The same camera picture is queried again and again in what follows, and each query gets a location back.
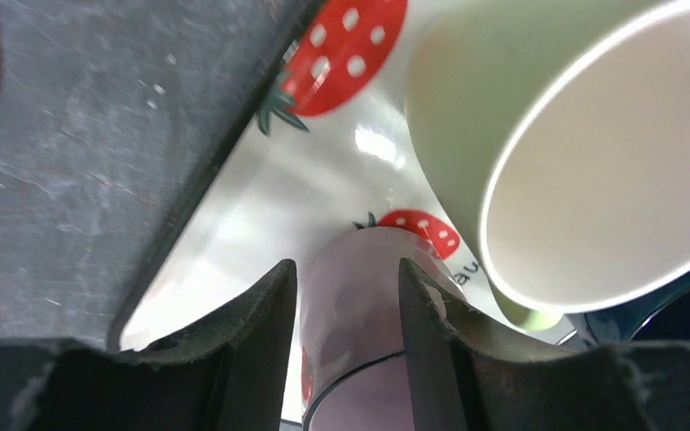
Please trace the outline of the purple mug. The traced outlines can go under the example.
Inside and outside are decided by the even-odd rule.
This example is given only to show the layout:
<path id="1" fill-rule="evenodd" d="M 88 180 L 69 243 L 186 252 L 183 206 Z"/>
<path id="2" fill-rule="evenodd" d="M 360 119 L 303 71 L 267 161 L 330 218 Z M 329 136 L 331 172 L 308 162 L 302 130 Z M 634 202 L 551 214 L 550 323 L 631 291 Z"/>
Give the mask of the purple mug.
<path id="1" fill-rule="evenodd" d="M 372 227 L 326 244 L 298 277 L 305 430 L 413 430 L 399 264 L 464 295 L 430 241 Z"/>

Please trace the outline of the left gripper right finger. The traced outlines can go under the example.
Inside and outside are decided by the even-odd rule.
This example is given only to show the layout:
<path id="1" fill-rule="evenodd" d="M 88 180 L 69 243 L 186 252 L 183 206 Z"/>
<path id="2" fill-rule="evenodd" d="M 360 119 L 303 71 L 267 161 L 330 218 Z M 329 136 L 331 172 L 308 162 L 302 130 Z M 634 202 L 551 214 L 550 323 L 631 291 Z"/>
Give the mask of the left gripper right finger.
<path id="1" fill-rule="evenodd" d="M 475 310 L 410 259 L 399 303 L 419 430 L 690 430 L 690 341 L 551 345 Z"/>

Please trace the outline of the light green mug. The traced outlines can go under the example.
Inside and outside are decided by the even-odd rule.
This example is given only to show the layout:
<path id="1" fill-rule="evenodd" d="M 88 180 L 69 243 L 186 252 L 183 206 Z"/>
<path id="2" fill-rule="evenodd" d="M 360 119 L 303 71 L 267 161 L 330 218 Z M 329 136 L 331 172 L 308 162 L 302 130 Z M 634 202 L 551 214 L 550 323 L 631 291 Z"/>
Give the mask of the light green mug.
<path id="1" fill-rule="evenodd" d="M 524 330 L 690 271 L 690 1 L 472 1 L 413 52 L 429 185 Z"/>

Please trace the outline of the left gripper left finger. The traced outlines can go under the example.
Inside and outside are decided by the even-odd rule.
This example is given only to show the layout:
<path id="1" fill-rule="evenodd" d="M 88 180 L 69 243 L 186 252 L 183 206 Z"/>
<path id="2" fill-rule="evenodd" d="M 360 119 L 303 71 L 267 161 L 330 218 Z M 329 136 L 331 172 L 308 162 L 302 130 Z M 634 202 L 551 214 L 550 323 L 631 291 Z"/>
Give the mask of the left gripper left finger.
<path id="1" fill-rule="evenodd" d="M 141 351 L 0 339 L 0 430 L 276 430 L 296 264 Z"/>

